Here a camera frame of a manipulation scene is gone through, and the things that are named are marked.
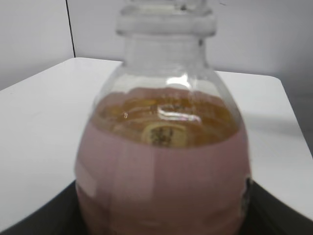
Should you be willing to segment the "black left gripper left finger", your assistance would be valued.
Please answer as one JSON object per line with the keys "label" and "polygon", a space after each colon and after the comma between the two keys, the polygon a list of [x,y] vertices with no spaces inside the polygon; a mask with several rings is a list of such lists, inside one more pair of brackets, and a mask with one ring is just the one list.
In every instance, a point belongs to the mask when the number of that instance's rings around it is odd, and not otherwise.
{"label": "black left gripper left finger", "polygon": [[1,232],[2,235],[79,235],[81,214],[75,183],[27,218]]}

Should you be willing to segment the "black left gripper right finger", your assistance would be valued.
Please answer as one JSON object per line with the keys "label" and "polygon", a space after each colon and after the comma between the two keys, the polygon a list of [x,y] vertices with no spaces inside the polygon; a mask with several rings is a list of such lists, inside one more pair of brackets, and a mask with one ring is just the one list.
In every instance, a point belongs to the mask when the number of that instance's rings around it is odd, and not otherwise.
{"label": "black left gripper right finger", "polygon": [[245,235],[311,235],[313,221],[285,205],[254,182],[244,221]]}

